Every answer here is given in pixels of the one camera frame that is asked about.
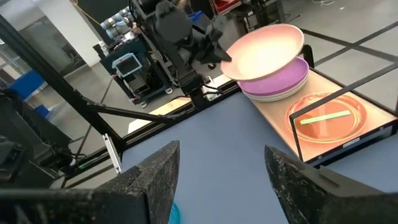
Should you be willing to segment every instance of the pink plate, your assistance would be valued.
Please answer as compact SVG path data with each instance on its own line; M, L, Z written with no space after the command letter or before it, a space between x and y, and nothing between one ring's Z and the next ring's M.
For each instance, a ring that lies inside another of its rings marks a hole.
M253 96L272 96L296 87L307 76L308 63L297 57L274 75L256 81L239 81L243 91Z
M233 80L262 79L295 59L303 44L304 35L295 26L265 26L236 41L227 50L232 62L222 62L221 70Z

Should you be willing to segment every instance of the wooden board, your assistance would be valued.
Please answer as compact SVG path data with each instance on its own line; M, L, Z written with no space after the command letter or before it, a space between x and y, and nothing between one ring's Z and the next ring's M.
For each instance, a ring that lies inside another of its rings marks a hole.
M294 153L298 155L297 147L292 133L292 128L289 124L288 110L295 102L297 102L299 99L304 98L307 95L320 92L332 93L339 89L341 89L340 86L334 84L326 78L323 78L313 71L309 71L308 82L295 95L290 96L284 100L272 103L260 103L257 101L252 102L265 117L265 119L268 120L272 127L278 132L279 136L286 142L291 150L293 150ZM318 157L319 155L333 149L334 147L338 147L346 142L356 139L360 135L365 134L372 129L378 128L390 121L397 119L397 117L395 117L394 115L378 108L377 106L356 96L353 93L347 93L345 94L345 96L355 99L355 101L360 103L361 107L364 108L364 111L366 113L366 119L363 119L363 124L361 124L361 128L359 128L355 131L355 133L347 136L346 138L328 142L309 141L308 139L304 139L299 136L299 143L304 161L309 161L310 159Z

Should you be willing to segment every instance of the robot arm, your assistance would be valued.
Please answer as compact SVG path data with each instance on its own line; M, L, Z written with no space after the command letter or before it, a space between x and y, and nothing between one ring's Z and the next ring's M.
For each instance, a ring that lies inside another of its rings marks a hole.
M203 78L194 71L191 64L195 60L201 63L232 61L218 43L226 18L219 16L206 30L201 30L170 1L131 1L136 21L145 28L148 38L176 68L177 82L184 94L192 99L195 106L205 104L201 90Z

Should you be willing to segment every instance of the green stick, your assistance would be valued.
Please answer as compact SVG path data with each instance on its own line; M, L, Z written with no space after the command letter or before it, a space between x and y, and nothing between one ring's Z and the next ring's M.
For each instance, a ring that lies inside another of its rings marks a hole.
M314 123L314 122L317 122L317 121L324 121L324 120L327 120L327 119L339 118L341 116L347 116L347 115L350 115L350 114L351 114L351 112L349 110L346 110L346 111L341 111L341 112L337 112L337 113L317 116L317 117L310 118L310 119L304 119L304 120L300 121L300 124L310 124L310 123Z

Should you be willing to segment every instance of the table surface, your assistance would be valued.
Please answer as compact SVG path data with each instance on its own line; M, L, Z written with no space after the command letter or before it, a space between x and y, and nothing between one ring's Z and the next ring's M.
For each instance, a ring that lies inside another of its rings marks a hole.
M172 140L181 145L175 202L182 223L287 223L269 182L264 146L293 154L242 93L127 150L123 170ZM385 192L398 191L397 146L393 136L328 168Z

